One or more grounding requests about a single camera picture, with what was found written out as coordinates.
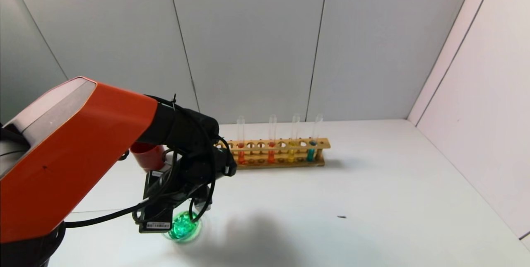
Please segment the label sticker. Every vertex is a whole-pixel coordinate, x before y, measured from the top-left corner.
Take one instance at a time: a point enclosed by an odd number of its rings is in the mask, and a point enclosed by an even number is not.
[[[170,229],[171,223],[170,222],[157,222],[157,221],[149,221],[147,223],[148,229]]]

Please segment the orange liquid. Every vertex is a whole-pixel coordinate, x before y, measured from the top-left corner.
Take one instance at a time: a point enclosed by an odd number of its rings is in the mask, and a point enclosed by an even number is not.
[[[269,142],[269,147],[274,147],[275,145],[276,143]],[[269,163],[271,164],[274,164],[274,153],[275,153],[274,150],[269,150],[269,158],[267,159],[267,161],[269,161]]]

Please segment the wooden test tube rack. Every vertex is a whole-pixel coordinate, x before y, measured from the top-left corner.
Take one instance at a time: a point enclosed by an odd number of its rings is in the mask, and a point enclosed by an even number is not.
[[[229,141],[230,151],[234,156],[236,162],[238,162],[238,156],[240,152],[245,152],[245,163],[237,164],[237,169],[263,169],[263,168],[279,168],[279,167],[322,167],[325,165],[324,157],[322,155],[323,149],[331,148],[329,140],[325,137],[321,137],[317,140],[316,146],[311,145],[311,138],[297,139],[295,140],[296,145],[289,145],[290,140],[279,139],[275,140],[275,146],[270,147],[270,140],[246,140],[244,141],[244,147],[239,148],[238,144],[240,141]],[[218,148],[224,147],[222,142],[216,145]],[[307,161],[307,152],[310,149],[314,149],[313,161]],[[275,151],[274,163],[269,163],[269,151]],[[290,163],[288,161],[288,151],[295,150],[294,161]]]

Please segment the test tube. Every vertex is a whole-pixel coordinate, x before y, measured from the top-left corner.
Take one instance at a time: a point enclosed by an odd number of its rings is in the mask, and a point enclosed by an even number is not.
[[[269,147],[276,146],[276,115],[272,114],[269,118]],[[274,150],[269,150],[268,161],[274,164]]]
[[[289,139],[289,146],[295,147],[296,146],[296,138],[298,137],[298,125],[300,122],[300,115],[295,114],[293,116],[293,124],[291,126],[291,137]],[[295,161],[295,150],[289,150],[287,152],[287,161],[290,163],[293,163]]]
[[[311,146],[318,145],[320,125],[322,125],[322,114],[318,114],[315,118],[315,124],[313,124],[313,135],[311,136],[311,141],[309,141],[309,144]],[[313,161],[314,155],[315,155],[315,149],[307,150],[307,161]]]
[[[245,118],[243,116],[237,118],[237,141],[239,141],[239,143],[237,143],[238,148],[245,147]],[[241,165],[245,163],[244,151],[238,153],[237,163]]]

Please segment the black cable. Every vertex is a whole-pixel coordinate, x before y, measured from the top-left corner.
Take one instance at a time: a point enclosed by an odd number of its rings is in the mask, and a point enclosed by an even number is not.
[[[4,156],[4,155],[8,155],[8,154],[13,154],[13,153],[18,153],[18,152],[26,152],[27,150],[16,150],[16,151],[11,151],[11,152],[6,152],[4,154],[0,154],[0,156]]]
[[[120,158],[118,158],[118,160],[125,160],[125,159],[127,159],[127,156],[129,156],[129,150],[128,149],[125,150],[125,153],[122,156],[120,156]]]
[[[230,165],[230,158],[231,158],[230,146],[225,141],[225,139],[223,137],[221,137],[220,135],[217,135],[217,139],[219,139],[225,145],[225,148],[226,148],[226,150],[228,152],[228,156],[226,157],[226,165],[229,166]]]
[[[35,266],[41,266],[47,260],[50,259],[51,255],[53,255],[55,250],[57,250],[57,248],[59,248],[59,245],[61,244],[61,242],[63,242],[63,238],[65,237],[65,233],[66,233],[66,225],[65,225],[65,222],[63,221],[63,222],[61,222],[59,224],[59,227],[57,229],[57,237],[55,237],[55,240],[53,240],[53,244],[52,244],[51,248],[49,250],[47,250],[44,254],[42,254],[40,259],[36,262]]]
[[[173,132],[173,130],[175,129],[175,126],[176,126],[176,118],[175,118],[175,120],[173,122],[173,127],[171,129],[171,132]],[[167,151],[167,150],[164,151],[164,153],[162,154],[162,160],[164,160],[165,155],[168,152],[169,151]],[[114,213],[111,213],[111,214],[107,214],[107,215],[104,215],[104,216],[99,216],[97,218],[81,220],[81,221],[67,221],[66,222],[66,227],[67,228],[86,227],[86,226],[99,224],[100,222],[108,221],[108,220],[111,220],[111,219],[114,219],[114,218],[118,218],[120,216],[124,216],[125,214],[130,214],[130,213],[136,214],[135,212],[138,211],[139,209],[146,207],[147,205],[153,203],[154,201],[157,201],[157,199],[163,195],[163,193],[165,192],[165,190],[169,186],[170,182],[173,180],[172,178],[174,177],[174,175],[176,175],[178,173],[178,171],[174,172],[174,169],[177,169],[177,167],[176,167],[176,156],[175,155],[176,154],[174,154],[174,157],[173,157],[173,160],[172,160],[171,169],[169,170],[169,173],[167,175],[166,181],[164,181],[164,183],[162,184],[160,189],[157,191],[157,193],[155,193],[153,196],[149,197],[149,199],[147,201],[140,202],[137,205],[134,205],[132,207],[125,208],[123,210],[120,210],[120,211],[117,211],[117,212],[114,212]]]
[[[104,216],[99,216],[97,218],[81,220],[81,221],[67,221],[67,222],[65,222],[65,224],[66,224],[67,228],[79,228],[79,227],[86,227],[86,226],[99,224],[100,222],[108,221],[108,220],[123,216],[125,214],[130,214],[131,212],[133,212],[135,210],[144,208],[145,206],[151,204],[153,201],[154,201],[154,199],[148,199],[147,201],[138,203],[137,205],[134,205],[134,206],[129,207],[129,208],[125,208],[125,209],[120,210],[120,211],[116,211],[116,212],[111,213],[111,214],[107,214],[107,215],[104,215]]]
[[[26,141],[26,139],[22,135],[14,133],[4,127],[0,128],[0,139],[10,140],[12,142],[19,143],[24,146],[30,146],[28,141]]]
[[[174,150],[171,150],[171,149],[168,149],[168,150],[164,150],[164,152],[162,153],[162,160],[165,162],[166,160],[166,155],[169,153],[169,152],[173,152],[173,158],[171,159],[171,169],[169,171],[169,174],[167,176],[167,180],[164,182],[164,184],[162,185],[161,189],[159,190],[160,192],[164,192],[165,191],[165,188],[164,188],[164,185],[165,186],[168,186],[168,184],[172,181],[172,175],[176,175],[178,174],[178,169],[179,167],[177,167],[177,164],[176,164],[176,152]],[[166,211],[168,210],[168,208],[165,208],[163,210],[161,210],[158,214],[156,214],[155,216],[152,216],[151,218],[147,218],[147,219],[140,219],[138,218],[138,210],[135,210],[132,212],[132,218],[133,220],[136,222],[137,225],[143,223],[143,222],[148,222],[148,221],[151,221],[151,220],[154,220],[155,218],[159,218],[161,215],[163,215]]]
[[[152,99],[155,99],[159,103],[163,103],[165,105],[172,106],[174,109],[179,110],[186,118],[188,118],[193,124],[195,124],[195,126],[201,132],[202,136],[205,139],[205,147],[206,147],[206,150],[208,152],[208,155],[210,156],[210,161],[211,161],[210,165],[212,167],[212,180],[211,180],[211,183],[210,183],[210,193],[208,193],[208,197],[206,197],[206,206],[202,207],[201,211],[197,214],[197,216],[195,218],[193,218],[193,203],[195,202],[195,199],[191,199],[190,208],[189,208],[189,211],[188,211],[188,214],[190,216],[190,220],[192,222],[198,222],[199,219],[204,215],[204,213],[208,209],[208,204],[210,204],[210,202],[212,201],[212,197],[214,195],[214,189],[215,189],[215,180],[216,180],[215,154],[214,154],[213,146],[210,145],[210,136],[208,135],[208,133],[206,133],[206,130],[199,123],[199,121],[197,121],[197,119],[195,119],[193,116],[191,116],[191,114],[188,113],[188,111],[186,111],[186,109],[184,109],[183,107],[180,107],[179,105],[176,104],[175,96],[173,96],[173,100],[171,102],[170,101],[166,101],[165,99],[161,99],[161,98],[156,97],[156,96],[151,96],[151,95],[147,95],[147,96],[151,97]]]
[[[148,221],[152,221],[154,219],[157,219],[157,218],[159,218],[160,216],[162,216],[163,214],[165,214],[169,210],[173,210],[173,207],[172,206],[168,206],[168,207],[162,209],[159,213],[155,214],[155,216],[152,216],[152,217],[147,218],[147,219],[140,219],[138,217],[138,210],[135,210],[135,211],[132,212],[132,214],[133,214],[132,218],[136,222],[136,224],[139,225],[139,224],[141,224],[143,222],[148,222]]]
[[[151,95],[146,95],[146,96],[151,97],[152,99],[155,99],[159,103],[163,103],[165,105],[172,106],[173,110],[175,111],[175,114],[176,114],[176,110],[179,110],[184,116],[186,116],[186,118],[188,118],[189,120],[191,120],[192,123],[195,124],[195,126],[199,129],[199,131],[203,135],[203,137],[206,139],[206,141],[205,141],[205,144],[206,144],[206,147],[207,147],[206,150],[208,151],[208,153],[210,155],[210,160],[211,160],[210,165],[212,166],[212,180],[211,180],[211,184],[210,184],[210,193],[208,194],[208,197],[206,198],[206,204],[210,204],[210,202],[212,201],[213,194],[214,194],[215,180],[216,180],[216,170],[215,170],[215,155],[214,155],[214,151],[212,149],[213,147],[210,146],[210,137],[208,136],[208,133],[206,133],[206,130],[204,129],[204,127],[193,116],[191,116],[191,114],[188,113],[188,111],[186,111],[184,108],[182,108],[182,107],[180,107],[179,105],[176,104],[176,100],[175,100],[176,96],[175,95],[173,96],[173,100],[172,101],[167,101],[165,99],[161,99],[159,97],[151,96]],[[173,127],[172,127],[172,129],[170,131],[170,134],[173,133],[173,131],[175,129],[175,125],[176,125],[176,116],[175,116],[175,120],[173,122]],[[164,184],[162,184],[160,190],[157,191],[157,193],[155,195],[153,195],[152,197],[150,197],[146,201],[138,203],[135,206],[132,206],[132,207],[129,207],[129,208],[125,208],[123,210],[114,212],[112,214],[107,214],[105,216],[99,216],[97,218],[92,218],[92,219],[88,219],[88,220],[65,222],[66,228],[78,228],[78,227],[91,226],[91,225],[99,224],[100,222],[108,221],[108,220],[123,216],[125,214],[130,214],[130,213],[134,214],[135,211],[138,211],[139,209],[150,205],[151,203],[153,203],[154,201],[156,201],[159,197],[161,197],[163,195],[163,192],[165,192],[165,190],[167,189],[167,186],[170,184],[172,178],[178,172],[178,171],[174,171],[174,169],[177,169],[177,167],[176,167],[176,154],[173,155],[172,166],[171,166],[171,169],[169,170],[169,174],[167,176],[167,180],[164,181]],[[196,218],[193,218],[193,214],[191,213],[191,210],[190,210],[189,214],[190,214],[191,221],[192,222],[197,222],[202,217],[202,215],[204,215],[204,213],[206,212],[206,209],[208,209],[207,205],[203,207],[203,209],[199,212],[199,214],[197,214]]]

